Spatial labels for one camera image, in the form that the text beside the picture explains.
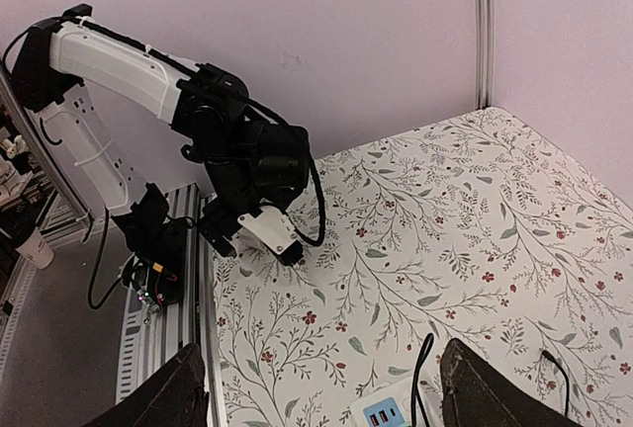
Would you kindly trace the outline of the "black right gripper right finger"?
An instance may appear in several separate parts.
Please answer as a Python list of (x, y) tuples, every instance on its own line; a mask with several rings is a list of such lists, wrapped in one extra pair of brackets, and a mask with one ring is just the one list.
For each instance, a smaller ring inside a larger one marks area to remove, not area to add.
[(440, 361), (442, 419), (446, 426), (575, 426), (559, 412), (512, 384), (457, 338)]

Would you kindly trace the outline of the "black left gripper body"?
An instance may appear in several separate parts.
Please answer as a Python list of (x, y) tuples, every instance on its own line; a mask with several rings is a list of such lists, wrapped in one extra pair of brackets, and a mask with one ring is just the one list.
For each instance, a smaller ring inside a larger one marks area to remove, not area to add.
[(241, 230), (238, 219), (244, 214), (260, 214), (262, 197), (256, 191), (236, 193), (216, 189), (214, 196), (203, 207), (197, 222), (197, 232), (223, 257), (235, 257), (237, 250), (232, 238)]

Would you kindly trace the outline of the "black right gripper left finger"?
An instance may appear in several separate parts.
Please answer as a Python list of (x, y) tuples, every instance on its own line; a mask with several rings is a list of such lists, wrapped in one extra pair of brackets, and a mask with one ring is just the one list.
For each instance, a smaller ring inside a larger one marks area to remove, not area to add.
[(198, 344), (178, 351), (123, 401), (88, 422), (89, 426), (207, 426), (209, 393)]

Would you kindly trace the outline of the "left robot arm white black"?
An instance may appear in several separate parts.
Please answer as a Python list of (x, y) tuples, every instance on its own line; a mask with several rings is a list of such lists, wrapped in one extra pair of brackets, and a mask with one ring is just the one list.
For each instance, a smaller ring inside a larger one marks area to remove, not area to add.
[(124, 160), (91, 102), (90, 84), (187, 138), (182, 156), (205, 167), (216, 193), (196, 230), (218, 253), (234, 256), (234, 237), (246, 230), (282, 264), (302, 259), (308, 238), (286, 210), (317, 181), (308, 133), (252, 100), (239, 78), (100, 26), (86, 4), (30, 25), (12, 45), (19, 53), (7, 74), (17, 101), (58, 126), (137, 258), (164, 264), (175, 253), (168, 205)]

